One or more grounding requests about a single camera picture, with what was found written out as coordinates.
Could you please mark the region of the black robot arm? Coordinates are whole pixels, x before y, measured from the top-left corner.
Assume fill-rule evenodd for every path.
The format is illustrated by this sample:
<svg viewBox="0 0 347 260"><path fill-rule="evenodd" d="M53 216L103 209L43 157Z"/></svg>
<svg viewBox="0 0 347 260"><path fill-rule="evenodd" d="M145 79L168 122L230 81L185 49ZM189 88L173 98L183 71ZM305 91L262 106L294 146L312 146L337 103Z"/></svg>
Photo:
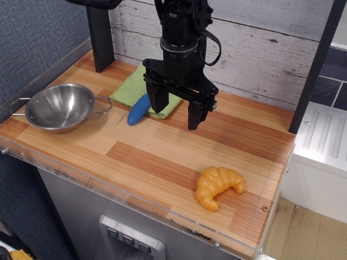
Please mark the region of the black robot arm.
<svg viewBox="0 0 347 260"><path fill-rule="evenodd" d="M207 62L207 40L218 46L219 39L207 30L213 9L207 1L156 1L162 26L162 60L145 59L146 91L155 113L169 104L169 94L189 102L188 128L196 130L217 105L218 88L206 78L205 66L215 65L220 57Z"/></svg>

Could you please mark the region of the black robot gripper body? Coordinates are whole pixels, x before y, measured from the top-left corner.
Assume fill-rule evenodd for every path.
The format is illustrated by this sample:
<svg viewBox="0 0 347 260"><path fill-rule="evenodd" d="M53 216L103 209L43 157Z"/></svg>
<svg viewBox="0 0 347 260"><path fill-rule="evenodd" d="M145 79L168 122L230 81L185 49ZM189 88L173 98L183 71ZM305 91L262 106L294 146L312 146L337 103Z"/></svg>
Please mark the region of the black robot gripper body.
<svg viewBox="0 0 347 260"><path fill-rule="evenodd" d="M146 58L145 82L162 85L169 94L189 103L199 102L212 112L216 108L215 96L218 88L204 75L205 66L213 66L216 61L206 62L206 45L194 44L189 49L178 49L174 45L163 47L163 59Z"/></svg>

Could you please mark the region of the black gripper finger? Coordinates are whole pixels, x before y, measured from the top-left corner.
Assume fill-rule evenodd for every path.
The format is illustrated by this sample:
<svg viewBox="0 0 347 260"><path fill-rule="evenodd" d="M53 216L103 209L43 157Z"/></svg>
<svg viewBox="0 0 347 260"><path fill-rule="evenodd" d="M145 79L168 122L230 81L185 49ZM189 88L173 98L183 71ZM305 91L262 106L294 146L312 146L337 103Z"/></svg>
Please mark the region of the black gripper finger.
<svg viewBox="0 0 347 260"><path fill-rule="evenodd" d="M169 92L162 85L146 82L146 91L155 113L161 112L169 104Z"/></svg>
<svg viewBox="0 0 347 260"><path fill-rule="evenodd" d="M208 107L202 103L192 101L188 107L188 129L197 130L198 125L203 122L208 115Z"/></svg>

